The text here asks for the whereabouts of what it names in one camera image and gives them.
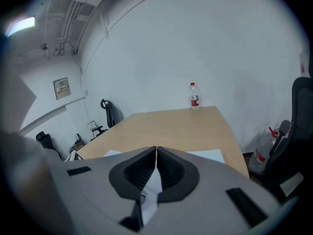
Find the table top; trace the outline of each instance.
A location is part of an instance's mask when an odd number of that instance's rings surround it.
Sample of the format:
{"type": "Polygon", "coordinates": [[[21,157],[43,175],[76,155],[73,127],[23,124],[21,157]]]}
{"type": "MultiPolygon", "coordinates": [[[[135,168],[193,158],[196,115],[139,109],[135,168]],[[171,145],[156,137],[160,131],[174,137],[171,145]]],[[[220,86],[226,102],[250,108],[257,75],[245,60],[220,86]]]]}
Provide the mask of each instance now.
{"type": "Polygon", "coordinates": [[[225,164],[248,177],[240,147],[215,106],[133,114],[78,151],[84,159],[109,150],[127,152],[146,146],[181,151],[220,149],[225,164]]]}

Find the black office chair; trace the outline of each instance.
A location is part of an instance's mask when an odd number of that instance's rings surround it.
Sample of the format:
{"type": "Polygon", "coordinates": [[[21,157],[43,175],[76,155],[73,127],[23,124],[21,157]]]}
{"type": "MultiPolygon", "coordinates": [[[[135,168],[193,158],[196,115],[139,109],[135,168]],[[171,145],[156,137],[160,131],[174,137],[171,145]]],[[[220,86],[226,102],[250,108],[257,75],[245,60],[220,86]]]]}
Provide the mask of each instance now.
{"type": "MultiPolygon", "coordinates": [[[[112,108],[113,108],[112,103],[110,101],[102,99],[101,102],[100,102],[100,106],[101,106],[102,109],[106,110],[106,113],[107,113],[107,124],[108,124],[109,128],[112,128],[113,126],[115,126],[115,120],[114,120],[114,117],[112,116],[112,108]]],[[[103,133],[105,133],[107,131],[107,129],[106,130],[102,130],[101,129],[102,127],[103,127],[103,125],[95,127],[95,128],[93,128],[91,130],[92,132],[98,131],[99,133],[96,135],[96,137],[94,137],[90,141],[94,140],[95,138],[97,138],[98,136],[100,136],[101,134],[103,134],[103,133]]]]}
{"type": "Polygon", "coordinates": [[[56,150],[56,148],[54,148],[52,144],[50,134],[45,134],[43,131],[41,131],[36,135],[36,140],[39,141],[44,148],[55,150],[59,154],[60,159],[62,159],[61,154],[56,150]]]}
{"type": "Polygon", "coordinates": [[[292,86],[292,120],[288,138],[284,138],[276,149],[270,151],[270,157],[263,175],[256,177],[280,201],[285,195],[279,185],[300,172],[306,178],[308,156],[313,150],[313,79],[297,78],[292,86]]]}

